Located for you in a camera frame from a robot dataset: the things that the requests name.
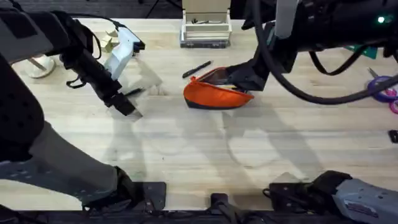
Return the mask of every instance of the black cable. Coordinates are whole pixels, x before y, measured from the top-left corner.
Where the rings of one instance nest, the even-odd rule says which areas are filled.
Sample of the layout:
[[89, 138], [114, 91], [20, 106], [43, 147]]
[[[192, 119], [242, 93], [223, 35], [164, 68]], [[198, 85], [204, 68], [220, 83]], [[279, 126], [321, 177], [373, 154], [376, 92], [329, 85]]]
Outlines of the black cable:
[[324, 66], [319, 61], [319, 58], [318, 58], [316, 52], [309, 52], [309, 53], [310, 53], [310, 56], [311, 56], [313, 64], [315, 65], [315, 67], [318, 69], [318, 71], [320, 73], [325, 74], [325, 75], [335, 76], [335, 75], [341, 74], [342, 72], [347, 70], [347, 68], [352, 66], [352, 64], [354, 64], [357, 61], [357, 59], [359, 59], [359, 57], [362, 55], [362, 53], [367, 48], [368, 48], [367, 45], [362, 45], [358, 50], [355, 51], [355, 53], [352, 54], [352, 56], [342, 66], [340, 66], [339, 68], [337, 68], [333, 72], [327, 72], [326, 71]]
[[266, 44], [267, 41], [262, 28], [260, 0], [252, 0], [252, 12], [254, 15], [254, 24], [255, 24], [254, 27], [256, 30], [257, 40], [259, 42], [260, 50], [262, 53], [261, 55], [266, 65], [268, 66], [268, 69], [273, 74], [275, 79], [287, 91], [289, 91], [291, 94], [295, 95], [296, 97], [302, 100], [321, 105], [340, 105], [344, 103], [351, 103], [354, 101], [365, 99], [367, 97], [375, 95], [376, 93], [384, 91], [398, 84], [398, 75], [396, 75], [384, 82], [378, 83], [378, 85], [374, 87], [372, 90], [363, 90], [348, 96], [342, 96], [337, 98], [323, 98], [323, 97], [309, 95], [308, 93], [305, 93], [304, 91], [293, 86], [281, 73], [278, 72], [278, 69], [276, 69], [275, 63], [272, 59], [272, 55], [269, 52], [268, 46]]
[[111, 18], [105, 17], [105, 16], [97, 16], [93, 14], [87, 14], [87, 13], [68, 13], [69, 16], [76, 16], [76, 17], [89, 17], [89, 18], [97, 18], [97, 19], [106, 19], [107, 21], [110, 21], [114, 24], [116, 27], [116, 30], [118, 30], [119, 27], [126, 27], [124, 24], [121, 24], [118, 21], [115, 21]]
[[149, 9], [149, 12], [147, 13], [147, 15], [145, 16], [145, 19], [148, 19], [148, 17], [150, 16], [150, 14], [152, 13], [152, 11], [155, 9], [156, 5], [159, 3], [159, 0], [156, 0], [156, 2], [152, 5], [152, 7]]

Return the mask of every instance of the marker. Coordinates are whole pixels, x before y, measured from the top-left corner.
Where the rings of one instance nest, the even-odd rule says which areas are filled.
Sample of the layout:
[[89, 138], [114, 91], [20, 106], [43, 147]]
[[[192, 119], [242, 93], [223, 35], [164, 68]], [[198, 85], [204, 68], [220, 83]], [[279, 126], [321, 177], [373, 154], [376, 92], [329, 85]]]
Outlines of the marker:
[[203, 65], [199, 65], [197, 68], [194, 68], [194, 69], [192, 69], [192, 70], [189, 70], [189, 71], [185, 72], [185, 73], [182, 75], [182, 78], [187, 78], [187, 77], [189, 77], [190, 75], [193, 75], [193, 74], [196, 73], [197, 71], [199, 71], [199, 70], [201, 70], [201, 69], [203, 69], [203, 68], [206, 68], [206, 67], [209, 66], [209, 65], [211, 65], [211, 61], [208, 61], [208, 62], [204, 63]]

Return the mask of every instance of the wooden tabletop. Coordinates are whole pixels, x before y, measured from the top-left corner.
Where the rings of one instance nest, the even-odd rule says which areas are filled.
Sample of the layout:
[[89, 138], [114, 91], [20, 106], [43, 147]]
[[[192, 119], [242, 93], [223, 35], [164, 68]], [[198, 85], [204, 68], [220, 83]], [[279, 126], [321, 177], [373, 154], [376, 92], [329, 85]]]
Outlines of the wooden tabletop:
[[[103, 35], [112, 25], [81, 20]], [[228, 111], [187, 107], [182, 73], [208, 60], [215, 67], [250, 59], [253, 30], [233, 21], [228, 49], [180, 49], [178, 20], [121, 19], [147, 45], [124, 70], [123, 91], [147, 89], [133, 99], [142, 114], [124, 117], [107, 109], [91, 87], [72, 90], [76, 77], [62, 64], [49, 77], [33, 80], [16, 70], [39, 99], [49, 121], [65, 139], [95, 159], [119, 166], [133, 180], [167, 183], [168, 209], [201, 209], [213, 192], [226, 192], [241, 208], [271, 208], [261, 190], [281, 178], [311, 181], [325, 170], [347, 172], [370, 184], [398, 190], [398, 147], [387, 135], [398, 129], [398, 115], [373, 99], [341, 106], [306, 103], [284, 90], [273, 77], [263, 92], [242, 108]], [[329, 70], [351, 54], [345, 49], [320, 54]], [[337, 77], [321, 75], [307, 53], [298, 56], [286, 77], [318, 96], [342, 96], [362, 90], [372, 79], [397, 72], [392, 59], [361, 57]], [[0, 181], [0, 203], [16, 209], [80, 209], [78, 200], [10, 181]]]

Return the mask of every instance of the metal bracket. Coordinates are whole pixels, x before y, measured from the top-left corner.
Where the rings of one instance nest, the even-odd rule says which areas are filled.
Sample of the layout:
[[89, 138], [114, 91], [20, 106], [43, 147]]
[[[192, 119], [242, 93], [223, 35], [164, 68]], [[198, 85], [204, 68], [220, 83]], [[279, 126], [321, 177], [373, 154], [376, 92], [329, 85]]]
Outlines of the metal bracket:
[[134, 210], [162, 210], [166, 205], [165, 182], [133, 182], [142, 184], [145, 200], [134, 207]]
[[[225, 13], [196, 13], [206, 19], [204, 23], [191, 23], [192, 15], [183, 11], [180, 32], [180, 46], [186, 48], [226, 48], [230, 45], [229, 38], [232, 33], [229, 9]], [[212, 16], [222, 17], [221, 22], [211, 21]]]

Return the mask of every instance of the scissors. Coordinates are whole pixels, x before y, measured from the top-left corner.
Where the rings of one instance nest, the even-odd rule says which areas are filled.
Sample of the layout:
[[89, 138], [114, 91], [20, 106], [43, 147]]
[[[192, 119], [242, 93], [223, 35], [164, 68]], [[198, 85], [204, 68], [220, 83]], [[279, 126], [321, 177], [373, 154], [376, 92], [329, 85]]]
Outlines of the scissors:
[[[373, 69], [368, 68], [368, 72], [373, 76], [373, 80], [369, 82], [368, 89], [374, 88], [377, 83], [390, 79], [388, 76], [379, 76]], [[388, 88], [373, 96], [373, 98], [382, 103], [389, 103], [390, 110], [398, 114], [398, 90], [397, 87]]]

